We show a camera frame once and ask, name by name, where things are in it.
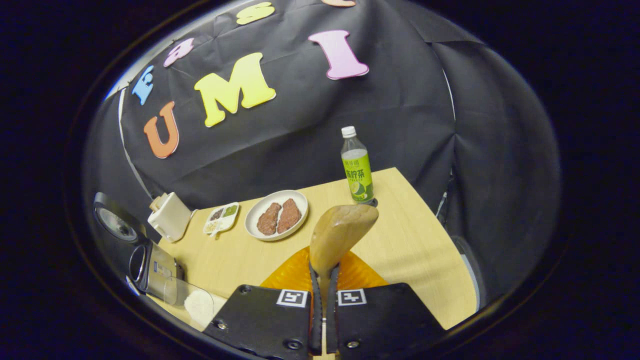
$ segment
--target small food tray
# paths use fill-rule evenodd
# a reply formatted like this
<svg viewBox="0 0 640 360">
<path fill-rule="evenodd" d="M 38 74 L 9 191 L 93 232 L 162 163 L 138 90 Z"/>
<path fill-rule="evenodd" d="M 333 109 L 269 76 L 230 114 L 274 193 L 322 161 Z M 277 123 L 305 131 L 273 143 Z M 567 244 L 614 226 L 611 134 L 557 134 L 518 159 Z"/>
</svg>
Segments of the small food tray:
<svg viewBox="0 0 640 360">
<path fill-rule="evenodd" d="M 215 236 L 222 231 L 229 230 L 236 222 L 239 210 L 240 204 L 237 202 L 213 209 L 207 217 L 202 232 L 209 234 L 209 236 Z"/>
</svg>

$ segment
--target white plate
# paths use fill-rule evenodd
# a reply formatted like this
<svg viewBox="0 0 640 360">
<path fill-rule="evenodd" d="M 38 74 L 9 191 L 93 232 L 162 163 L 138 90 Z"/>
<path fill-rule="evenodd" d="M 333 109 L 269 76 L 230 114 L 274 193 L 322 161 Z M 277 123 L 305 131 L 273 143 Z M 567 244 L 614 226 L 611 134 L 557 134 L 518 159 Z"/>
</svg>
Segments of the white plate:
<svg viewBox="0 0 640 360">
<path fill-rule="evenodd" d="M 300 220 L 298 220 L 295 225 L 293 225 L 289 230 L 285 231 L 282 234 L 278 234 L 278 231 L 276 231 L 276 233 L 273 235 L 262 234 L 257 227 L 260 215 L 264 214 L 264 212 L 267 211 L 272 202 L 277 202 L 278 204 L 282 205 L 289 199 L 293 199 L 293 201 L 296 203 L 296 206 L 298 207 L 298 210 L 300 210 Z M 307 214 L 309 212 L 308 210 L 309 205 L 307 202 L 307 198 L 304 195 L 297 192 L 296 190 L 282 190 L 281 192 L 269 194 L 265 196 L 264 199 L 258 201 L 258 203 L 254 205 L 246 214 L 246 219 L 244 220 L 244 228 L 249 232 L 251 236 L 262 241 L 275 241 L 284 239 L 287 236 L 295 233 L 296 230 L 298 230 L 298 228 L 302 226 L 302 224 L 304 224 L 305 220 L 307 219 Z M 280 221 L 281 214 L 282 209 L 280 209 L 280 212 L 278 212 L 278 221 Z"/>
</svg>

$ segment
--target cotton ball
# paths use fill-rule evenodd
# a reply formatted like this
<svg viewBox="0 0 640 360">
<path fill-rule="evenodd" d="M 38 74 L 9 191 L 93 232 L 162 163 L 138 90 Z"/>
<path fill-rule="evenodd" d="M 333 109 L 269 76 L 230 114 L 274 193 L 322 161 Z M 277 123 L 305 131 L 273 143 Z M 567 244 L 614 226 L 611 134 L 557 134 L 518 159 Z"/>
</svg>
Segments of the cotton ball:
<svg viewBox="0 0 640 360">
<path fill-rule="evenodd" d="M 213 320 L 213 299 L 204 290 L 197 289 L 190 293 L 184 301 L 184 308 L 191 318 L 204 328 Z"/>
</svg>

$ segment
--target green tea bottle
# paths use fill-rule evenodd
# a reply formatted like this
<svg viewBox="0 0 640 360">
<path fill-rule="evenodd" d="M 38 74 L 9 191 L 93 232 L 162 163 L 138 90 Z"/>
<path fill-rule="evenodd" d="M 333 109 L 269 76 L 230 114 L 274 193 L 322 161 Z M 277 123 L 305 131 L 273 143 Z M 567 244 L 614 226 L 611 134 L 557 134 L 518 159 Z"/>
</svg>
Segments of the green tea bottle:
<svg viewBox="0 0 640 360">
<path fill-rule="evenodd" d="M 373 201 L 373 182 L 367 148 L 356 138 L 353 126 L 343 127 L 342 137 L 344 145 L 340 154 L 351 197 L 359 204 L 369 204 Z"/>
</svg>

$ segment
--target screw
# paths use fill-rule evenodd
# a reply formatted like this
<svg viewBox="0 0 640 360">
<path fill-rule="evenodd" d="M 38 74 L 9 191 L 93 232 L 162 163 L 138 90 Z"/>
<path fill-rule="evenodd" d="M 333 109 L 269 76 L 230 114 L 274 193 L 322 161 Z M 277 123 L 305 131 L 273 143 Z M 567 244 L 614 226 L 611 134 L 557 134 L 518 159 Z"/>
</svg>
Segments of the screw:
<svg viewBox="0 0 640 360">
<path fill-rule="evenodd" d="M 298 340 L 289 340 L 285 343 L 285 345 L 291 350 L 299 350 L 302 347 L 302 343 Z"/>
</svg>

